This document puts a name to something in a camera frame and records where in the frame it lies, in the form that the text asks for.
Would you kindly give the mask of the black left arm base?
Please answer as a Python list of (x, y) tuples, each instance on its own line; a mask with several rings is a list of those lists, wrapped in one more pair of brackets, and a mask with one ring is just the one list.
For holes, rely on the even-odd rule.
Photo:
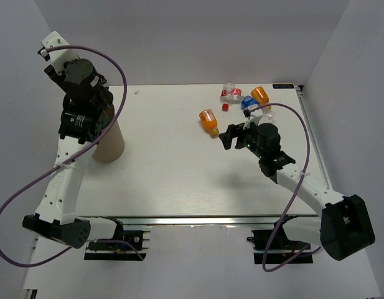
[(148, 253), (152, 226), (124, 224), (119, 236), (111, 241), (88, 241), (84, 260), (142, 262)]

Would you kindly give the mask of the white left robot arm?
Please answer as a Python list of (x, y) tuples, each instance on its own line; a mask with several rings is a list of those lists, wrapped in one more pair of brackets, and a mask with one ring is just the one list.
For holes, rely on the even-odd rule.
[(93, 146), (112, 121), (113, 95), (105, 86), (104, 76), (87, 59), (66, 62), (60, 74), (52, 66), (45, 72), (65, 92), (55, 160), (58, 169), (51, 175), (36, 211), (24, 217), (22, 226), (75, 249), (99, 239), (116, 249), (124, 241), (118, 221), (76, 215), (78, 194), (93, 150), (79, 157), (75, 154)]

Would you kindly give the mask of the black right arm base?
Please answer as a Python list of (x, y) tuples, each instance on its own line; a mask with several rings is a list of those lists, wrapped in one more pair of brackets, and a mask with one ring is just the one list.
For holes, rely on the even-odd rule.
[[(277, 217), (247, 217), (246, 224), (250, 225), (251, 233), (246, 237), (246, 241), (252, 245), (253, 259), (255, 265), (262, 265), (264, 251), (269, 237), (278, 221)], [(290, 264), (313, 264), (311, 245), (307, 243), (291, 240), (286, 236), (283, 227), (277, 231), (267, 253), (266, 265), (276, 266), (307, 246), (304, 252), (295, 258)]]

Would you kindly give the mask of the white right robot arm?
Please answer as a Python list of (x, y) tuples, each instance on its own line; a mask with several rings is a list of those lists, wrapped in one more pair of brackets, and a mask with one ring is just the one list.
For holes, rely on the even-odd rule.
[(229, 125), (219, 138), (226, 150), (235, 143), (236, 149), (251, 151), (267, 178), (296, 192), (317, 214), (317, 220), (286, 216), (276, 221), (273, 239), (278, 247), (286, 249), (298, 240), (322, 247), (333, 259), (341, 261), (375, 242), (364, 200), (358, 195), (345, 196), (328, 189), (300, 170), (296, 161), (281, 149), (275, 125)]

